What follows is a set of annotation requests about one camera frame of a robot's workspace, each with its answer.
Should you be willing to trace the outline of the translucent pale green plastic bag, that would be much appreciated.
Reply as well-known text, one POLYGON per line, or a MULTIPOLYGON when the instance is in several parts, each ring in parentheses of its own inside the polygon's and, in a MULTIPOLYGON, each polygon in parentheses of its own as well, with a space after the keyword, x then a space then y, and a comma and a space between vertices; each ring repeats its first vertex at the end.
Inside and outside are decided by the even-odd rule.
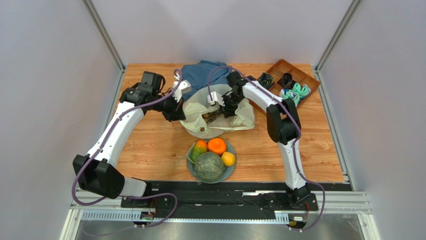
POLYGON ((235 115, 225 117, 220 105, 210 105, 208 88, 195 92, 183 103, 186 119, 180 124, 192 136, 199 139, 212 139, 226 132, 250 130, 255 127, 255 114, 248 99, 237 106, 235 115))

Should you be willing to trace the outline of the fake brown longan bunch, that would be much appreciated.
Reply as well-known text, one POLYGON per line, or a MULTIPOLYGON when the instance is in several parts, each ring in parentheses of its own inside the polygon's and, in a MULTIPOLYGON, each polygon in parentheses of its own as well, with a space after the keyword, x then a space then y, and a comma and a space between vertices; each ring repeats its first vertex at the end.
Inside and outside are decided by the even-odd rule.
POLYGON ((208 112, 202 115, 204 122, 209 125, 214 122, 222 113, 220 111, 208 112))

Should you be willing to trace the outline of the fake green orange mango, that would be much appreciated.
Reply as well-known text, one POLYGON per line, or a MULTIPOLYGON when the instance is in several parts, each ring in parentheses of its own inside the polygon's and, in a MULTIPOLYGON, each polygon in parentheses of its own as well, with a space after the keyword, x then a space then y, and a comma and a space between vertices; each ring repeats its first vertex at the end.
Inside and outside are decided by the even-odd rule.
POLYGON ((208 151, 208 144, 205 140, 199 139, 195 142, 192 150, 190 151, 189 158, 193 163, 197 161, 197 158, 208 151))

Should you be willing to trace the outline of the fake orange fruit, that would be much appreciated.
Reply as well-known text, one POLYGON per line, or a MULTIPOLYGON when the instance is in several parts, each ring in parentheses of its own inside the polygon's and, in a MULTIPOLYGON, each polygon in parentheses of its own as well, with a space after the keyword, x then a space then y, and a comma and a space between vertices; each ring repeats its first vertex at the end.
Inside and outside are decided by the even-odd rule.
POLYGON ((207 143, 207 150, 219 156, 222 156, 223 153, 227 151, 227 149, 227 143, 225 142, 225 140, 219 137, 212 138, 207 143))

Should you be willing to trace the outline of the fake yellow lemon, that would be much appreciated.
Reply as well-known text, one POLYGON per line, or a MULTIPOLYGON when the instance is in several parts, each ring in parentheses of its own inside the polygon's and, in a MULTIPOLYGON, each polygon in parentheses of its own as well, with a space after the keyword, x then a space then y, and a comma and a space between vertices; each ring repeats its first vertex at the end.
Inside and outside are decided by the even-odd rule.
POLYGON ((233 153, 228 151, 225 151, 221 155, 221 159, 222 159, 223 165, 226 167, 232 167, 236 163, 236 156, 233 153))

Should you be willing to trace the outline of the fake netted melon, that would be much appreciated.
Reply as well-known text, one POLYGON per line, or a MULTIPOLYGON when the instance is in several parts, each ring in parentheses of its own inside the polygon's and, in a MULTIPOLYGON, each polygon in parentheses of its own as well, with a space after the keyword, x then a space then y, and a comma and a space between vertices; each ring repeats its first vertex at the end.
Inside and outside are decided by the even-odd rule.
POLYGON ((209 151, 201 154, 194 165, 195 174, 202 181, 208 183, 218 181, 223 174, 223 168, 222 158, 209 151))

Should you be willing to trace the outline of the grey round plate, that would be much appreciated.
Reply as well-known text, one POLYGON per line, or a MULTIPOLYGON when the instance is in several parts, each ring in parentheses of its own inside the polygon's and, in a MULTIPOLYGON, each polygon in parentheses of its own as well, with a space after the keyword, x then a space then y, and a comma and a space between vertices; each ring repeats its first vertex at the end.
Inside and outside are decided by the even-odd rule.
POLYGON ((237 155, 232 145, 224 140, 225 157, 208 150, 208 140, 199 139, 192 144, 184 156, 189 172, 207 184, 223 182, 236 168, 237 155))

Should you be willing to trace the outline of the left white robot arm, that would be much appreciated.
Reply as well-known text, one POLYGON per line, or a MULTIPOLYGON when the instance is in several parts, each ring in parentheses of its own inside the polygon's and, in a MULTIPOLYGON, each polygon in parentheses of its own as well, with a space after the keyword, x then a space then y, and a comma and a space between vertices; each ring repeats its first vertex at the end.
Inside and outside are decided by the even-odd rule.
POLYGON ((79 205, 84 202, 76 196, 77 187, 100 195, 102 200, 117 197, 146 199, 148 182, 125 177, 116 166, 130 134, 148 111, 161 112, 169 122, 185 119, 183 95, 191 90, 191 85, 183 79, 180 69, 175 69, 173 75, 176 81, 172 89, 163 93, 165 78, 144 71, 140 82, 122 92, 114 117, 97 143, 85 155, 76 155, 72 162, 76 177, 71 194, 79 205))

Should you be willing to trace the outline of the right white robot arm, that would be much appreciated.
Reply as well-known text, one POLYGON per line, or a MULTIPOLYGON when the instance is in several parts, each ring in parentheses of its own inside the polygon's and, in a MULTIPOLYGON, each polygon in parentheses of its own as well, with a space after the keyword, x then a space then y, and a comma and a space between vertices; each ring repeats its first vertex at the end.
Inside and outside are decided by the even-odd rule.
POLYGON ((220 112, 225 118, 235 116, 239 103, 244 99, 254 102, 265 111, 268 135, 277 144, 284 165, 284 201, 290 209, 309 209, 311 185, 302 168, 298 142, 301 124, 295 102, 272 94, 258 81, 243 77, 237 71, 229 73, 226 80, 231 90, 220 97, 220 112))

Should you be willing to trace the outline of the dark green rolled sock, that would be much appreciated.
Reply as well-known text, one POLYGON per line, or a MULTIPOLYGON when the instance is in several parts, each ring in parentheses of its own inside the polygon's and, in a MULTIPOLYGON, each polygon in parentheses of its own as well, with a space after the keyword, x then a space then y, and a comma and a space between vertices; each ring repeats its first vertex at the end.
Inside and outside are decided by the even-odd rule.
POLYGON ((267 90, 275 84, 273 77, 267 72, 263 72, 257 81, 267 90))

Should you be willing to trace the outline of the white teal rolled sock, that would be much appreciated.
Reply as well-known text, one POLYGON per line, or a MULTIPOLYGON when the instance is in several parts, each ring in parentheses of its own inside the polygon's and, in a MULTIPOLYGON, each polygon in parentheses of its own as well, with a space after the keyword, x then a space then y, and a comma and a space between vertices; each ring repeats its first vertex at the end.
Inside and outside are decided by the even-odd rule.
POLYGON ((279 92, 279 96, 285 100, 286 99, 293 100, 296 107, 299 105, 301 101, 300 95, 291 89, 286 89, 286 88, 281 89, 279 92))

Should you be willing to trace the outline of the brown wooden divided tray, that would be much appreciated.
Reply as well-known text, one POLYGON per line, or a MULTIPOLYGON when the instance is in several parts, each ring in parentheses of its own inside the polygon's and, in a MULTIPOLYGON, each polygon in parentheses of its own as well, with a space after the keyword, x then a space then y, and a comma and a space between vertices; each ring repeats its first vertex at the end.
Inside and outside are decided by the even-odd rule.
POLYGON ((296 102, 298 112, 302 115, 319 116, 324 108, 317 93, 320 82, 314 78, 308 66, 292 64, 284 59, 276 63, 254 63, 247 72, 260 81, 271 93, 296 102))

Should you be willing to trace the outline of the black rolled sock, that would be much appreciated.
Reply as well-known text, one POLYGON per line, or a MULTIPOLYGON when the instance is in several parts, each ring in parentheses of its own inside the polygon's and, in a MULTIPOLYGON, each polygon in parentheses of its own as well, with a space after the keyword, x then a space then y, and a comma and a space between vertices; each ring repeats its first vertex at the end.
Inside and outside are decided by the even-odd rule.
POLYGON ((277 84, 281 86, 283 89, 292 90, 296 81, 293 79, 293 76, 286 72, 282 75, 282 77, 278 80, 277 84))

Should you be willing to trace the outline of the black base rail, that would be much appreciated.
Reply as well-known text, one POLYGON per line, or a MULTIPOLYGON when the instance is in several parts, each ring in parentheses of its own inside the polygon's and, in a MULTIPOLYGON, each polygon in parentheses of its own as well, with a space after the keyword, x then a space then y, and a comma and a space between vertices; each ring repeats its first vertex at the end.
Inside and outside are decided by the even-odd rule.
POLYGON ((291 190, 284 182, 151 181, 147 199, 125 197, 122 208, 154 210, 153 215, 177 220, 267 221, 276 212, 296 212, 286 218, 293 228, 304 228, 310 213, 321 210, 310 185, 291 190))

